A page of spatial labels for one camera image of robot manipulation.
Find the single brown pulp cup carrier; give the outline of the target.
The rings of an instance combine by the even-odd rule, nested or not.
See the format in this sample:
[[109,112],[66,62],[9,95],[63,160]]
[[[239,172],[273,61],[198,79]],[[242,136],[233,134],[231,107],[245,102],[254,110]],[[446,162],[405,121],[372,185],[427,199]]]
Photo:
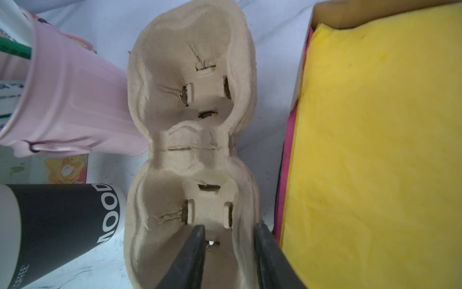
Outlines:
[[128,194],[131,285],[156,287],[203,225],[202,287],[258,287],[260,194],[236,140],[257,103],[255,46],[234,1],[190,1],[155,18],[128,63],[128,103],[149,157]]

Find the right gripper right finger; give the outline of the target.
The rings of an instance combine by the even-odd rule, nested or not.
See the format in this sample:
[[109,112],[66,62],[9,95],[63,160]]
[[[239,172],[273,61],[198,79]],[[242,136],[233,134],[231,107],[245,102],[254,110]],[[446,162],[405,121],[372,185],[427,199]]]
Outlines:
[[279,248],[268,226],[259,223],[254,233],[259,288],[307,289]]

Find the white and green paper bag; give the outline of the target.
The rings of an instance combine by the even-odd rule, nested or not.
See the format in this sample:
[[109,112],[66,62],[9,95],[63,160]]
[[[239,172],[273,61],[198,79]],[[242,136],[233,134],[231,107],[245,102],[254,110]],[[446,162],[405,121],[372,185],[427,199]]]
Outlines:
[[16,158],[1,147],[1,184],[85,184],[88,155]]

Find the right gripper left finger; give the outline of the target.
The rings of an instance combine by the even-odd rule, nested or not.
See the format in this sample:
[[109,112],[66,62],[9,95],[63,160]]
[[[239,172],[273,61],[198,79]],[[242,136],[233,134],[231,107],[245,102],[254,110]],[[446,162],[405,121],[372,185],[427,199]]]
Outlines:
[[200,289],[206,254],[205,226],[197,225],[156,289]]

